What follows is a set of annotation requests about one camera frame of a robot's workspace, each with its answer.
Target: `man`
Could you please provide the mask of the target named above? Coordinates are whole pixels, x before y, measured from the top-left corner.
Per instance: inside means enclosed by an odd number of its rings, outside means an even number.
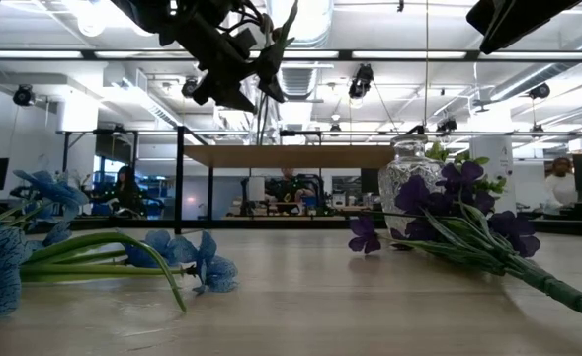
[[[308,189],[293,175],[294,169],[282,168],[282,180],[267,182],[266,198],[270,202],[296,203],[301,197],[312,197],[314,192]]]
[[[578,201],[576,192],[576,180],[571,174],[571,161],[568,158],[560,157],[552,164],[552,174],[545,179],[547,189],[546,207],[550,209],[560,209]]]

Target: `crystal vase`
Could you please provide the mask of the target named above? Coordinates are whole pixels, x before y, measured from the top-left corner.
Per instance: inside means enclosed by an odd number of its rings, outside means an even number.
[[[400,186],[412,175],[420,175],[430,191],[440,190],[436,182],[440,179],[444,163],[425,157],[425,143],[427,137],[422,134],[401,135],[391,141],[395,158],[378,172],[380,201],[385,213],[404,213],[396,208],[396,196]],[[388,228],[395,228],[402,234],[411,221],[401,217],[385,217],[385,220]]]

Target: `wooden shelf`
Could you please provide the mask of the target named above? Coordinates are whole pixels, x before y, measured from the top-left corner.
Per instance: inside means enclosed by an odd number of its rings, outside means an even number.
[[[184,154],[214,168],[381,168],[394,158],[388,146],[187,145]]]

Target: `white shirt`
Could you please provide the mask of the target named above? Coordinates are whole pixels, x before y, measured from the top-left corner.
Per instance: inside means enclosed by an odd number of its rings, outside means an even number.
[[[560,208],[578,201],[573,174],[567,173],[564,177],[552,174],[545,179],[545,188],[548,194],[546,205],[552,208]]]

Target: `wooden table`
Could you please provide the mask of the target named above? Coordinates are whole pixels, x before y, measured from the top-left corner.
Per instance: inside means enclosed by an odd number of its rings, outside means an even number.
[[[346,230],[212,233],[237,291],[195,297],[178,278],[183,316],[162,279],[28,286],[0,318],[0,355],[582,356],[582,316],[512,277],[364,257]],[[582,291],[582,237],[540,238],[538,264]]]

